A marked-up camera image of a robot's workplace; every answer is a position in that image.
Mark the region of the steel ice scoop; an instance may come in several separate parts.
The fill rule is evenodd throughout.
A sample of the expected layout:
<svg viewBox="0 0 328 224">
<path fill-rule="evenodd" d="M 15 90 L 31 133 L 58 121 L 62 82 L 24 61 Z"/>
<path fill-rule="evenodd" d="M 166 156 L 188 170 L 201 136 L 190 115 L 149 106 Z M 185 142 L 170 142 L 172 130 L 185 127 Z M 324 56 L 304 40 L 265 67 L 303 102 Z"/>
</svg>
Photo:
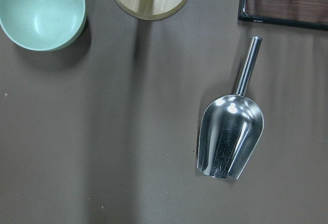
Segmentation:
<svg viewBox="0 0 328 224">
<path fill-rule="evenodd" d="M 237 180 L 260 140 L 263 113 L 246 92 L 261 42 L 251 36 L 235 92 L 211 102 L 202 116 L 197 169 L 206 176 Z"/>
</svg>

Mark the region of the light green bowl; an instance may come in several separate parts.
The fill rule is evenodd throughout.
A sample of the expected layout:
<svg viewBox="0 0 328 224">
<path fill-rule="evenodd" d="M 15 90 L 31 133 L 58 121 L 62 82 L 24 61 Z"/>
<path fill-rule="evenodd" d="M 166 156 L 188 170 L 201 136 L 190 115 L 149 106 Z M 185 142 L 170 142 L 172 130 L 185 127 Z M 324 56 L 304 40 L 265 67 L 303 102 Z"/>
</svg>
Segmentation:
<svg viewBox="0 0 328 224">
<path fill-rule="evenodd" d="M 73 43 L 87 19 L 85 0 L 1 0 L 1 27 L 17 45 L 55 51 Z"/>
</svg>

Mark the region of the black wooden glass tray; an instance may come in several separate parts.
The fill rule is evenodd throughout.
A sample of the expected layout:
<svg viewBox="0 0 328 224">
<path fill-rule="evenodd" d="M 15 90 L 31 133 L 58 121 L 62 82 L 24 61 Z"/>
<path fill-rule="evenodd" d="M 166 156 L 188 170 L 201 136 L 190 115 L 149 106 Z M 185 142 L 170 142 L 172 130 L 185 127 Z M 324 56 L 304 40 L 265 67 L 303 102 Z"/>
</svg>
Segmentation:
<svg viewBox="0 0 328 224">
<path fill-rule="evenodd" d="M 239 0 L 238 19 L 327 31 L 327 0 Z"/>
</svg>

